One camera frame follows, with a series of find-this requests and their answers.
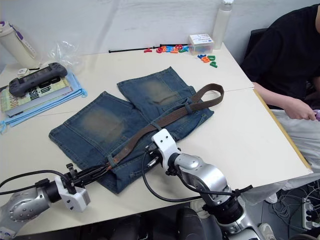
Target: book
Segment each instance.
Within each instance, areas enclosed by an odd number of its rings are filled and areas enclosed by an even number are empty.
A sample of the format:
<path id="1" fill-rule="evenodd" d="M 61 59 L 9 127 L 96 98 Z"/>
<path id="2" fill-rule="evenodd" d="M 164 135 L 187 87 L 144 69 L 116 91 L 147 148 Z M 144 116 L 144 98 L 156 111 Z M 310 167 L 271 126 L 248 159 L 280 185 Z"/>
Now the book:
<path id="1" fill-rule="evenodd" d="M 66 78 L 62 77 L 58 82 L 38 85 L 27 91 L 24 97 L 15 97 L 6 87 L 0 92 L 1 111 L 9 117 L 31 109 L 35 106 L 56 99 L 59 96 L 71 92 L 72 89 Z"/>

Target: stack of books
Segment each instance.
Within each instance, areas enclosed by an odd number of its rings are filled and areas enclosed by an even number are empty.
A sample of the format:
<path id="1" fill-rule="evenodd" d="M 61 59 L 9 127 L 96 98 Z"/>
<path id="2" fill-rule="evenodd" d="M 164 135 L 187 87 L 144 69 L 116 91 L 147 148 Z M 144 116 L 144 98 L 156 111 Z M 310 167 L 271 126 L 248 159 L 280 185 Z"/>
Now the stack of books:
<path id="1" fill-rule="evenodd" d="M 31 88 L 23 97 L 13 96 L 9 92 L 9 86 L 7 86 L 0 92 L 1 112 L 10 118 L 22 113 L 32 112 L 33 109 L 54 102 L 72 91 L 73 89 L 65 77 L 61 77 L 58 81 L 49 81 L 46 84 Z"/>

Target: plastic box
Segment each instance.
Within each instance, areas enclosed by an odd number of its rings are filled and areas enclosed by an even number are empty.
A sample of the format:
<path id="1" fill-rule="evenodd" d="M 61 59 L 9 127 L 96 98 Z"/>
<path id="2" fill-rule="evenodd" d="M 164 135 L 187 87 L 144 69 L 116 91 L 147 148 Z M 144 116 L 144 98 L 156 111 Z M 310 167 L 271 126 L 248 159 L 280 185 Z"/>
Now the plastic box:
<path id="1" fill-rule="evenodd" d="M 192 55 L 210 54 L 214 48 L 214 41 L 206 33 L 189 35 L 188 47 Z"/>

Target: white pants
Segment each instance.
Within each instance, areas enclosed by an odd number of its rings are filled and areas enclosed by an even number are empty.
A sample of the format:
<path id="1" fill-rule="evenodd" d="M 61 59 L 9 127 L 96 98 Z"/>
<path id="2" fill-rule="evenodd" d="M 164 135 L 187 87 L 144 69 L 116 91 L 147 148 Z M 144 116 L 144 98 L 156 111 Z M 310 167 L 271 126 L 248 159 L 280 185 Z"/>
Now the white pants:
<path id="1" fill-rule="evenodd" d="M 243 193 L 242 197 L 253 205 L 263 201 L 280 189 L 294 189 L 320 179 L 320 121 L 291 119 L 284 110 L 273 109 L 272 112 L 310 164 L 314 173 L 254 187 Z"/>

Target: black cable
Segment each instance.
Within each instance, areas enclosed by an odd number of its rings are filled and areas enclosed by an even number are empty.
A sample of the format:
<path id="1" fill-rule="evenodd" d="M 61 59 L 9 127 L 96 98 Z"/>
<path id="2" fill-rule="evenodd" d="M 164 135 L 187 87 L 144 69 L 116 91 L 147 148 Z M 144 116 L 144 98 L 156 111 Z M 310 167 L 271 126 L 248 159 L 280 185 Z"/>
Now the black cable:
<path id="1" fill-rule="evenodd" d="M 23 174 L 19 174 L 19 175 L 16 175 L 16 176 L 9 177 L 8 179 L 6 179 L 6 180 L 4 180 L 3 182 L 0 183 L 0 188 L 3 185 L 5 185 L 6 183 L 8 183 L 8 182 L 10 182 L 12 180 L 23 178 L 23 177 L 30 176 L 30 175 L 45 174 L 45 173 L 56 174 L 56 175 L 60 176 L 61 178 L 63 178 L 63 180 L 65 180 L 66 182 L 69 181 L 68 178 L 65 175 L 63 175 L 61 172 L 58 172 L 58 171 L 55 171 L 55 170 L 39 170 L 39 171 L 26 172 L 26 173 L 23 173 Z M 20 191 L 24 191 L 24 190 L 27 190 L 27 189 L 34 188 L 35 186 L 36 185 L 32 185 L 32 186 L 19 188 L 19 189 L 16 189 L 16 190 L 3 191 L 3 192 L 0 192 L 0 195 L 13 194 L 13 193 L 16 193 L 16 192 L 20 192 Z"/>
<path id="2" fill-rule="evenodd" d="M 180 174 L 177 174 L 183 185 L 185 185 L 188 189 L 190 189 L 193 192 L 199 193 L 199 194 L 212 194 L 212 195 L 226 195 L 226 196 L 233 196 L 236 197 L 236 194 L 233 192 L 224 192 L 224 191 L 205 191 L 201 189 L 196 189 L 194 187 L 191 187 L 188 183 L 185 182 L 183 177 Z"/>
<path id="3" fill-rule="evenodd" d="M 188 202 L 191 200 L 195 200 L 195 199 L 200 199 L 201 196 L 193 196 L 193 197 L 188 197 L 188 198 L 181 198 L 181 199 L 170 199 L 170 198 L 166 198 L 163 196 L 160 196 L 159 194 L 157 194 L 149 185 L 147 178 L 146 178 L 146 173 L 145 173 L 145 158 L 146 158 L 146 152 L 144 153 L 143 157 L 142 157 L 142 167 L 141 167 L 141 171 L 142 171 L 142 178 L 143 178 L 143 182 L 146 186 L 146 188 L 154 195 L 156 196 L 158 199 L 161 199 L 163 201 L 166 202 L 171 202 L 171 203 L 180 203 L 180 202 Z"/>

